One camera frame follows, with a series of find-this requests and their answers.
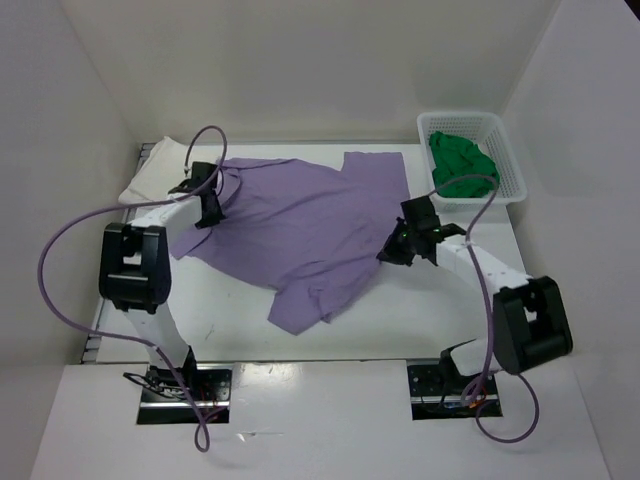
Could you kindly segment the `white t shirt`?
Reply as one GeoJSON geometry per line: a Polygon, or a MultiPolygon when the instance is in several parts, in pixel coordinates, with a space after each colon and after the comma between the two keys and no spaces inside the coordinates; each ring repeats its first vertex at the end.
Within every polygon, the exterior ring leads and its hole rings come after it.
{"type": "Polygon", "coordinates": [[[165,200],[168,192],[185,178],[184,160],[188,147],[164,137],[150,151],[140,170],[119,195],[122,204],[165,200]]]}

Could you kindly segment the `purple t shirt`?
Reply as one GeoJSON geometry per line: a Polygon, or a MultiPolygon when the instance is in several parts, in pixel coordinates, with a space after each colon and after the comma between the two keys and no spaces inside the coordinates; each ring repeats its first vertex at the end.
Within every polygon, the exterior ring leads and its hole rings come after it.
{"type": "Polygon", "coordinates": [[[170,251],[273,289],[268,320],[293,335],[330,322],[368,288],[409,197],[398,152],[347,152],[339,170],[232,158],[223,174],[224,219],[186,230],[170,251]]]}

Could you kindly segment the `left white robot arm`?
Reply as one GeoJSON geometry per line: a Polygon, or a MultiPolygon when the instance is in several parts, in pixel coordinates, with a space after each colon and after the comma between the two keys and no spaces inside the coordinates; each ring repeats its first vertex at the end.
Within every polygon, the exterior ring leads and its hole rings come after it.
{"type": "Polygon", "coordinates": [[[217,195],[205,193],[143,208],[129,223],[111,223],[103,234],[99,292],[133,325],[145,346],[151,384],[164,384],[180,400],[200,385],[193,349],[182,338],[168,305],[172,288],[170,246],[183,233],[224,219],[217,195]]]}

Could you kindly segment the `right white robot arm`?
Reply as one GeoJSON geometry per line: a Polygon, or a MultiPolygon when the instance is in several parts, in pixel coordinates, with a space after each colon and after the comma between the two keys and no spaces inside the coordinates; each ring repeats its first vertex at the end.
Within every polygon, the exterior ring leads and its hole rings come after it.
{"type": "Polygon", "coordinates": [[[487,335],[441,353],[439,382],[450,393],[466,389],[483,372],[521,374],[570,354],[573,338],[560,288],[534,278],[476,246],[455,224],[416,230],[402,219],[377,258],[410,266],[419,256],[478,288],[489,314],[487,335]]]}

